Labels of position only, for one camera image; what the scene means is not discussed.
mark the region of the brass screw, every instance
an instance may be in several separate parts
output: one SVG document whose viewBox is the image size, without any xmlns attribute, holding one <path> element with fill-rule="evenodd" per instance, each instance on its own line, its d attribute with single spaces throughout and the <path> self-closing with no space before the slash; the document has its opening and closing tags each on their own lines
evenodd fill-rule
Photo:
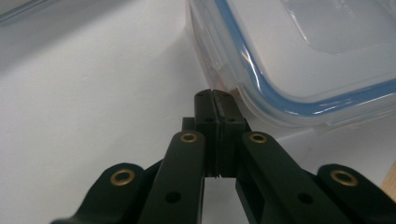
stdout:
<svg viewBox="0 0 396 224">
<path fill-rule="evenodd" d="M 260 133 L 251 134 L 249 139 L 250 139 L 250 141 L 255 142 L 255 143 L 265 143 L 267 141 L 267 138 Z"/>
<path fill-rule="evenodd" d="M 359 181 L 354 175 L 343 170 L 333 170 L 330 173 L 330 176 L 332 177 L 333 180 L 344 186 L 356 187 L 359 185 Z"/>
<path fill-rule="evenodd" d="M 127 185 L 131 183 L 133 180 L 134 180 L 134 171 L 125 168 L 118 170 L 110 178 L 111 184 L 118 187 Z"/>
<path fill-rule="evenodd" d="M 195 142 L 198 139 L 198 136 L 194 133 L 183 133 L 180 136 L 181 141 L 185 143 L 192 143 Z"/>
</svg>

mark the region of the blue rim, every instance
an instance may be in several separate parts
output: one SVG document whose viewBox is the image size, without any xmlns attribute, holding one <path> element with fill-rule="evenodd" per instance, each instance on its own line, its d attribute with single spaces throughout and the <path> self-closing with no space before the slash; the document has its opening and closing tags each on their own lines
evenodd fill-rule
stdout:
<svg viewBox="0 0 396 224">
<path fill-rule="evenodd" d="M 260 93 L 261 97 L 267 103 L 285 113 L 304 117 L 324 115 L 353 105 L 360 105 L 375 99 L 383 98 L 396 92 L 396 79 L 393 79 L 371 87 L 351 91 L 314 103 L 291 101 L 280 95 L 265 79 L 264 74 L 257 65 L 254 57 L 251 55 L 248 44 L 239 30 L 233 17 L 233 13 L 226 1 L 215 0 L 215 3 L 228 31 L 231 34 L 232 40 L 240 53 L 239 57 L 243 65 L 246 67 L 250 79 L 253 82 L 256 82 L 254 85 L 256 91 Z"/>
</svg>

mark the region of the white table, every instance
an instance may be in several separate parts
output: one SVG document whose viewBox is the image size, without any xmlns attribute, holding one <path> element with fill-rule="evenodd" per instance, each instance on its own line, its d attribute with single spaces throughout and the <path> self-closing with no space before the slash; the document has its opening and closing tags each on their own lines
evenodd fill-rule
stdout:
<svg viewBox="0 0 396 224">
<path fill-rule="evenodd" d="M 108 167 L 160 160 L 207 89 L 185 1 L 50 0 L 0 24 L 0 223 L 70 217 Z M 396 117 L 329 133 L 263 125 L 305 169 L 338 162 L 381 183 Z M 207 179 L 203 223 L 247 223 L 234 181 Z"/>
</svg>

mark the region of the wooden edge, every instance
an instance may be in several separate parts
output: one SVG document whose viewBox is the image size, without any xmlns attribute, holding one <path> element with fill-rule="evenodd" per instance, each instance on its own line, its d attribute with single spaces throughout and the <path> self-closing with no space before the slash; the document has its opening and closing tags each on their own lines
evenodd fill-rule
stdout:
<svg viewBox="0 0 396 224">
<path fill-rule="evenodd" d="M 384 182 L 382 182 L 381 189 L 396 202 L 396 162 L 393 163 Z"/>
</svg>

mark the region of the black hole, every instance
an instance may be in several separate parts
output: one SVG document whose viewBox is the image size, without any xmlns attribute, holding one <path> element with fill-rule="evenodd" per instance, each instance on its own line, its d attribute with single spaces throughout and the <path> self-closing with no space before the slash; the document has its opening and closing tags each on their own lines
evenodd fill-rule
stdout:
<svg viewBox="0 0 396 224">
<path fill-rule="evenodd" d="M 346 175 L 346 174 L 337 174 L 337 177 L 338 177 L 340 180 L 342 180 L 342 181 L 345 181 L 345 182 L 352 182 L 352 179 L 350 178 L 349 175 Z"/>
<path fill-rule="evenodd" d="M 314 202 L 314 199 L 311 197 L 311 195 L 306 193 L 299 193 L 297 197 L 302 203 L 311 204 Z"/>
<path fill-rule="evenodd" d="M 261 135 L 254 135 L 253 136 L 253 139 L 254 140 L 256 140 L 256 141 L 264 141 L 264 137 L 263 136 L 261 136 Z"/>
<path fill-rule="evenodd" d="M 165 196 L 165 200 L 168 203 L 177 203 L 178 201 L 180 201 L 180 199 L 181 199 L 180 193 L 176 191 L 170 192 Z"/>
<path fill-rule="evenodd" d="M 119 173 L 116 175 L 116 180 L 117 181 L 123 181 L 129 178 L 129 174 L 128 173 Z"/>
<path fill-rule="evenodd" d="M 186 141 L 191 141 L 191 140 L 194 139 L 194 135 L 192 135 L 192 134 L 186 134 L 186 135 L 183 136 L 183 138 L 184 138 L 184 140 L 186 140 Z"/>
</svg>

